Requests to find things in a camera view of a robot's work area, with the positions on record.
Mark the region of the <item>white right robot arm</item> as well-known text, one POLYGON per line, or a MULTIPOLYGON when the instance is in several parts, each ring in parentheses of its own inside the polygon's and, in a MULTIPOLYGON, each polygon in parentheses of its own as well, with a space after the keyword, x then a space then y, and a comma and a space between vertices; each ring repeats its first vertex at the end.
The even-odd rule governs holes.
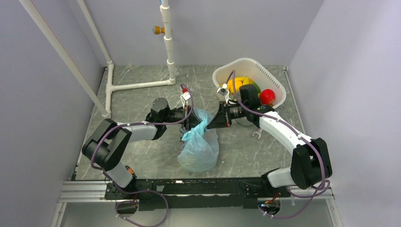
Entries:
POLYGON ((254 85, 240 88, 240 103, 230 101, 227 88, 227 84, 217 88, 217 94, 225 100, 219 103, 218 113, 207 128, 226 128, 234 119, 246 120, 272 135, 292 156, 290 167, 278 168, 262 176, 265 180, 260 186, 264 195, 272 196, 284 186, 306 189, 332 176, 330 156, 323 139, 303 134, 281 118, 273 107, 263 105, 254 85))

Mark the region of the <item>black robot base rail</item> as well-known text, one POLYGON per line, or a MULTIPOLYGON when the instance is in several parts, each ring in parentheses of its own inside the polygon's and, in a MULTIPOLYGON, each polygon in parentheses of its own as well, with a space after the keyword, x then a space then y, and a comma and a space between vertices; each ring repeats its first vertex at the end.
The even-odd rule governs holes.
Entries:
POLYGON ((107 183, 107 201, 136 201, 140 211, 180 208, 242 207, 255 209, 264 201, 278 202, 290 194, 274 188, 265 175, 240 178, 135 179, 122 190, 107 183))

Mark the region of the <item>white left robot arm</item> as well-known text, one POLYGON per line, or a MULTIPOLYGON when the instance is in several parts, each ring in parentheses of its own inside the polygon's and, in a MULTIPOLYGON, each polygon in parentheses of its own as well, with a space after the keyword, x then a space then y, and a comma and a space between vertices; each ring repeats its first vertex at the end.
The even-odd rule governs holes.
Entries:
POLYGON ((157 140, 167 130, 167 125, 180 123, 189 130, 201 119, 190 106, 171 109, 165 98, 153 101, 150 113, 140 123, 118 124, 104 119, 82 147, 82 154, 98 166, 116 185, 117 192, 125 199, 136 192, 136 177, 123 164, 121 158, 129 143, 142 140, 157 140))

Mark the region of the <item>light blue plastic bag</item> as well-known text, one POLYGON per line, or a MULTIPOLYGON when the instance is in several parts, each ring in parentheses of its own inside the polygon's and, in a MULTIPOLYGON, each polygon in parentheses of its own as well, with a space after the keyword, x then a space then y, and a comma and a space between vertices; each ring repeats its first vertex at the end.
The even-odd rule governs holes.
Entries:
POLYGON ((200 123, 190 130, 179 129, 181 145, 177 161, 190 172, 210 171, 216 166, 219 155, 217 130, 206 129, 213 116, 208 111, 197 108, 193 113, 200 119, 200 123))

